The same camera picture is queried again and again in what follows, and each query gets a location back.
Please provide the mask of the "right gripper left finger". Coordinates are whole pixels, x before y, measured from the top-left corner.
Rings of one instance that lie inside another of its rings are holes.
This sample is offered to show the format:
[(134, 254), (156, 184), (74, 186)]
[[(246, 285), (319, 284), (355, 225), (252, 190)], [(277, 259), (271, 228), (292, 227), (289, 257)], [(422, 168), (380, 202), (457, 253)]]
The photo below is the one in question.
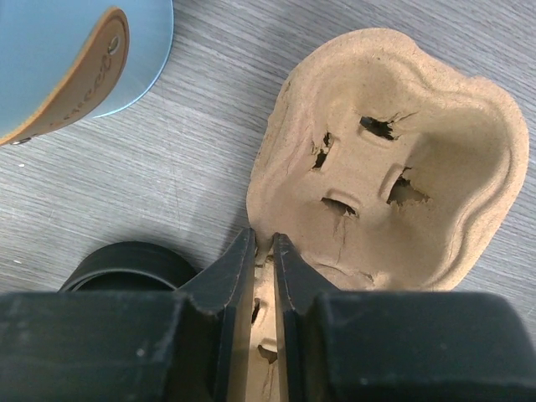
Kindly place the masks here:
[(179, 346), (181, 401), (243, 401), (250, 350), (255, 232), (243, 229), (188, 296)]

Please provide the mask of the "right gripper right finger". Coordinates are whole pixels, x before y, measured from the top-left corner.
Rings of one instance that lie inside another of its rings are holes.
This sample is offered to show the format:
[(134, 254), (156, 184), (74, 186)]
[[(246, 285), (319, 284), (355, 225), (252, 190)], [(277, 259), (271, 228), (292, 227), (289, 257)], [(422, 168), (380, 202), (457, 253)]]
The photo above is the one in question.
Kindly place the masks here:
[(276, 334), (283, 401), (319, 401), (327, 386), (318, 296), (338, 289), (307, 264), (285, 234), (274, 236)]

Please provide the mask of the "black lid stack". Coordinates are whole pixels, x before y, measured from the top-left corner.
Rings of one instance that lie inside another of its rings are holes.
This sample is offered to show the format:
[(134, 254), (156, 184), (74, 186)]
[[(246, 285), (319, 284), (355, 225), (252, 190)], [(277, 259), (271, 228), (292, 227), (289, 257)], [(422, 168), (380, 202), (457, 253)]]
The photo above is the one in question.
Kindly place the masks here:
[(125, 241), (85, 257), (61, 291), (175, 291), (197, 275), (179, 254), (153, 243)]

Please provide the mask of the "cardboard cup carrier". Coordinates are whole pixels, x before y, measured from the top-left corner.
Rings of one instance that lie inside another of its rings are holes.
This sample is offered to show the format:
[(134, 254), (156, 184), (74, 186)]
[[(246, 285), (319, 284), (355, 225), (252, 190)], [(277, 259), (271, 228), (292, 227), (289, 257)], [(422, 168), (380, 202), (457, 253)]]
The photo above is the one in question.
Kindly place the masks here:
[(387, 28), (346, 33), (281, 87), (250, 175), (254, 300), (245, 397), (280, 398), (273, 236), (343, 290), (449, 291), (523, 186), (515, 100)]

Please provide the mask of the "blue straw holder cup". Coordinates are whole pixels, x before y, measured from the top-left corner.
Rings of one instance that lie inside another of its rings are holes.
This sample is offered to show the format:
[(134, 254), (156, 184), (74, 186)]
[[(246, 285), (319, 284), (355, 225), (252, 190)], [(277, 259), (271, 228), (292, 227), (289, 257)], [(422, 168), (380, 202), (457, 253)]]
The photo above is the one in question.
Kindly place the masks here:
[(139, 101), (164, 70), (173, 28), (168, 0), (3, 1), (1, 143)]

